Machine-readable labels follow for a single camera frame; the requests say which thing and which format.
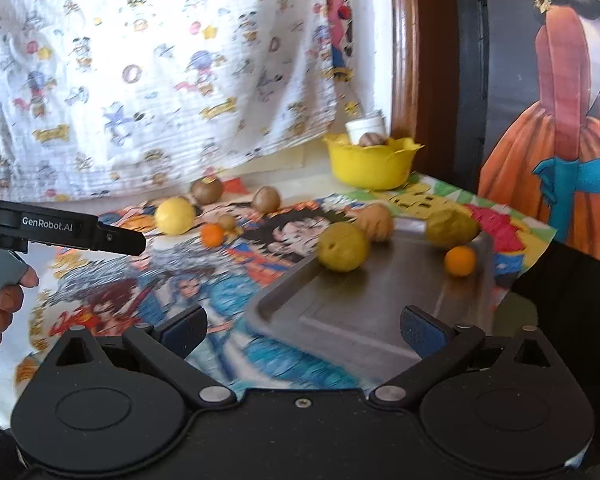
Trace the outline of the small brown kiwi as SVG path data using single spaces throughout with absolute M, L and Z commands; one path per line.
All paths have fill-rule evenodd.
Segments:
M 225 232 L 234 232 L 237 228 L 237 220 L 232 214 L 220 214 L 216 223 Z

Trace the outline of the round brown fruit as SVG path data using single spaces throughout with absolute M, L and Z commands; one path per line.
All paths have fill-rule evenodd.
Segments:
M 272 212 L 279 210 L 281 202 L 282 198 L 276 188 L 265 185 L 254 193 L 251 207 L 259 211 L 260 214 L 272 214 Z

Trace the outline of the yellow lemon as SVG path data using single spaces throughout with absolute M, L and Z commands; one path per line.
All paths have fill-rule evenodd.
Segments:
M 184 197 L 168 198 L 157 207 L 154 214 L 156 229 L 167 236 L 179 236 L 188 232 L 196 217 L 194 206 Z

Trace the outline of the small orange in tray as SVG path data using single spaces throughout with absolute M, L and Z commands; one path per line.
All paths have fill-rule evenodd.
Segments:
M 456 278 L 467 278 L 476 270 L 478 256 L 470 246 L 456 246 L 444 256 L 444 268 L 447 274 Z

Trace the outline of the metal baking tray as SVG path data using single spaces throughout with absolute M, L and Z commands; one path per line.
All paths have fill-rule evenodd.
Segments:
M 373 244 L 350 273 L 324 268 L 315 257 L 295 264 L 257 292 L 245 307 L 256 333 L 380 382 L 418 362 L 403 340 L 400 316 L 415 306 L 449 326 L 492 330 L 494 245 L 480 233 L 471 241 L 477 269 L 468 278 L 444 270 L 443 252 L 426 240 L 425 222 L 400 218 L 388 243 Z

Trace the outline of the colourful cartoon table mat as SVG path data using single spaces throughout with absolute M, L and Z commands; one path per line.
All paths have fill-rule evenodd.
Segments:
M 344 344 L 342 363 L 284 344 L 248 323 L 245 308 L 261 289 L 314 253 L 318 237 L 336 222 L 353 221 L 368 205 L 384 204 L 395 219 L 420 226 L 430 214 L 454 209 L 491 237 L 496 275 L 528 270 L 555 237 L 547 224 L 509 206 L 414 176 L 389 192 L 348 191 L 308 197 L 272 214 L 246 202 L 204 207 L 202 223 L 223 214 L 236 220 L 233 233 L 215 247 L 201 230 L 180 236 L 159 233 L 149 217 L 152 203 L 119 209 L 105 221 L 137 229 L 147 238 L 138 257 L 59 249 L 44 266 L 35 300 L 23 310 L 15 341 L 0 352 L 0 426 L 52 345 L 68 328 L 84 326 L 97 336 L 118 336 L 135 322 L 161 323 L 191 306 L 208 316 L 208 335 L 189 358 L 198 370 L 237 392 L 249 387 L 368 389 L 386 371 L 363 370 L 362 353 Z

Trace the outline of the small orange on mat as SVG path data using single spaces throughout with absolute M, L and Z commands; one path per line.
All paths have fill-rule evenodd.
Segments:
M 200 228 L 200 241 L 204 247 L 215 248 L 223 244 L 225 231 L 217 223 L 205 223 Z

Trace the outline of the large kiwi with sticker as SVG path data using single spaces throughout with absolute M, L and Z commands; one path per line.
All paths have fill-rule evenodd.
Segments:
M 224 193 L 224 184 L 217 177 L 202 177 L 192 183 L 190 195 L 199 206 L 217 203 Z

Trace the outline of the yellow-green fruit in tray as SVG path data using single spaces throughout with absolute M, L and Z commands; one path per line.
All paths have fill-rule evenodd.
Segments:
M 433 212 L 426 220 L 425 236 L 439 249 L 450 250 L 469 244 L 481 231 L 479 223 L 456 209 Z

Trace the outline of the yellow-green guava on tray edge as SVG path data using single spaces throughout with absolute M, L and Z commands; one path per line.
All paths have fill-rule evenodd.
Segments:
M 317 259 L 326 269 L 348 273 L 366 261 L 370 241 L 358 226 L 348 222 L 331 224 L 317 239 Z

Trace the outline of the striped tan fruit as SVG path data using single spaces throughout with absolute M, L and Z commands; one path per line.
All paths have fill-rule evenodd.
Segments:
M 354 222 L 371 242 L 388 242 L 393 234 L 393 216 L 381 203 L 371 203 L 361 209 Z

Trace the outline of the white cartoon print cloth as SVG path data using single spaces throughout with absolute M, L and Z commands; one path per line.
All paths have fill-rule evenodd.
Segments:
M 0 0 L 0 200 L 135 194 L 324 134 L 348 0 Z

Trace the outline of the yellow plastic bowl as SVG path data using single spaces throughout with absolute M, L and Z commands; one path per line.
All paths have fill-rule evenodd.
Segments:
M 323 141 L 332 175 L 352 188 L 370 191 L 389 191 L 404 185 L 416 154 L 424 147 L 408 136 L 370 146 L 351 144 L 345 133 L 325 134 Z

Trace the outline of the white plastic cup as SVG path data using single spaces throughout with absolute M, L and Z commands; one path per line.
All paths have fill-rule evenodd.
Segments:
M 372 138 L 372 143 L 388 138 L 385 117 L 381 110 L 374 110 L 363 117 L 349 120 L 346 122 L 346 131 L 350 143 L 354 145 L 360 145 L 368 136 Z

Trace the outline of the dark panel with dress picture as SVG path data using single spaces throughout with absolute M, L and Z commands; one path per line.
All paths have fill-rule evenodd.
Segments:
M 600 260 L 600 0 L 482 0 L 489 32 L 477 193 L 519 219 L 503 249 L 553 237 Z

